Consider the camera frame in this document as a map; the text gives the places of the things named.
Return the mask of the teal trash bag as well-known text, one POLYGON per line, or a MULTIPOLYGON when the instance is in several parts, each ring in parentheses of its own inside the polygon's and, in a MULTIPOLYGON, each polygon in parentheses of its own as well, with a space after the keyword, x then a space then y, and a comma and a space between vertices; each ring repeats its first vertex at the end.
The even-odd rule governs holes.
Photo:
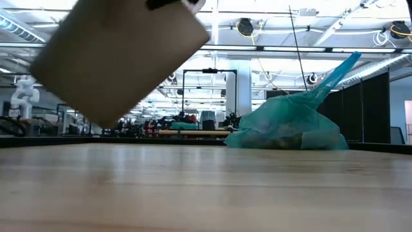
POLYGON ((340 127, 317 108, 361 57, 353 52, 312 90, 272 97, 242 116, 237 132, 225 139, 230 148, 270 150, 347 150, 340 127))

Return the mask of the teal plastic tub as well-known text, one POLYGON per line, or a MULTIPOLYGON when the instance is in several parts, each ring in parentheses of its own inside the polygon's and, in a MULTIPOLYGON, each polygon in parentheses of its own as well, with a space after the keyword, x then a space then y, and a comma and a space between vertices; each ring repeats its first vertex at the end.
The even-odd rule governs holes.
POLYGON ((172 122, 171 123, 171 130, 197 130, 198 129, 198 125, 195 123, 186 123, 186 122, 172 122))

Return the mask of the grey plastic container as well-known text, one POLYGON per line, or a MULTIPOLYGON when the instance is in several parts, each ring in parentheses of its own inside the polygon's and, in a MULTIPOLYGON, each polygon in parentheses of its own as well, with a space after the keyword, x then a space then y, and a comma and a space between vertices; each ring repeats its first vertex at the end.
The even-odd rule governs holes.
POLYGON ((202 130, 215 130, 216 113, 214 111, 202 111, 200 115, 200 128, 202 130))

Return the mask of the long wooden table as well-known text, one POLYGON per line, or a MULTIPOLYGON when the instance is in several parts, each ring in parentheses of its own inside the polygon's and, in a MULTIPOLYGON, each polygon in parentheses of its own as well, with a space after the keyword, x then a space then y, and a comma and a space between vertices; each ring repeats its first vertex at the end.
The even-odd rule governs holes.
POLYGON ((214 136, 227 136, 231 134, 231 131, 225 130, 159 130, 161 135, 214 135, 214 136))

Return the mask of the black tabletop robot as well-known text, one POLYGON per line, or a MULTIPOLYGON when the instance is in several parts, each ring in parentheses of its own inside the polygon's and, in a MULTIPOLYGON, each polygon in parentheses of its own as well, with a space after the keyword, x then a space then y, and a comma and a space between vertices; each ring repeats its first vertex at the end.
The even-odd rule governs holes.
POLYGON ((239 111, 229 110, 229 115, 225 117, 225 120, 222 122, 224 128, 239 128, 239 123, 242 116, 239 114, 239 111))

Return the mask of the thin black pole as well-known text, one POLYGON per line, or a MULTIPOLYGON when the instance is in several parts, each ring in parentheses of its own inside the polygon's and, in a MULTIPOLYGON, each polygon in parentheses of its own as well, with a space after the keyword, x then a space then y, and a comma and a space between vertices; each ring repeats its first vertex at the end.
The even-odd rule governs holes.
POLYGON ((294 19, 293 19, 293 16, 292 16, 292 9, 291 9, 290 5, 288 5, 288 11, 289 11, 290 20, 291 20, 292 31, 293 31, 293 35, 294 35, 294 41, 295 41, 295 48, 296 48, 296 53, 297 53, 299 66, 300 66, 300 70, 301 70, 301 76, 303 78, 304 88, 305 88, 306 91, 308 91, 308 87, 307 87, 307 83, 305 81, 305 75, 304 75, 304 71, 303 71, 303 65, 302 65, 302 62, 301 62, 299 45, 297 43, 297 36, 296 36, 296 30, 295 30, 295 26, 294 26, 294 19))

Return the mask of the black monitor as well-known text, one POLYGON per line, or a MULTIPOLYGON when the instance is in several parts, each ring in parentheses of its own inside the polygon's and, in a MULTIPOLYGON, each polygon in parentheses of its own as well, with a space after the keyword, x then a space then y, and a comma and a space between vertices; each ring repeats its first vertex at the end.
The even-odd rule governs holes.
POLYGON ((287 90, 287 91, 267 90, 266 93, 265 93, 265 99, 278 97, 278 96, 284 96, 284 95, 293 95, 293 94, 296 94, 296 93, 301 93, 301 91, 295 91, 295 90, 287 90))

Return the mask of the black room divider panel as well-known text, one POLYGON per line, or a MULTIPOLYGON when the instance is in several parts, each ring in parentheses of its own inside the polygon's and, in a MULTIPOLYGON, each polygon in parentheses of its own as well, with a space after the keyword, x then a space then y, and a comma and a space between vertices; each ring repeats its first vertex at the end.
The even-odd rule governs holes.
POLYGON ((330 93, 317 111, 340 127, 347 142, 389 144, 389 73, 330 93))

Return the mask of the black gantry frame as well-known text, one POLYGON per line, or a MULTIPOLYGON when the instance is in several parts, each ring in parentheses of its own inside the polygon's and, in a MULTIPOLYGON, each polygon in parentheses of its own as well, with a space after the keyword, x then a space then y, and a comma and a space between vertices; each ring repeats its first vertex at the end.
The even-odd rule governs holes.
POLYGON ((184 110, 185 103, 185 75, 187 72, 201 72, 206 74, 217 74, 224 72, 232 72, 235 75, 235 84, 234 84, 234 112, 237 112, 238 109, 238 71, 237 70, 222 70, 216 68, 204 68, 199 70, 183 70, 182 77, 182 111, 184 110))

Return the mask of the black aluminium table frame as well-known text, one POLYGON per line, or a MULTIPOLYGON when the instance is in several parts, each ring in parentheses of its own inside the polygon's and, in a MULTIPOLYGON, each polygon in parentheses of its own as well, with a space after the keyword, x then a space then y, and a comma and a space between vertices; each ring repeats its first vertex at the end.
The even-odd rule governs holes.
MULTIPOLYGON (((157 144, 185 146, 224 146, 222 140, 191 139, 132 139, 111 137, 0 137, 0 148, 16 148, 30 146, 57 146, 69 144, 157 144)), ((350 150, 374 151, 412 155, 412 145, 376 144, 349 142, 350 150)))

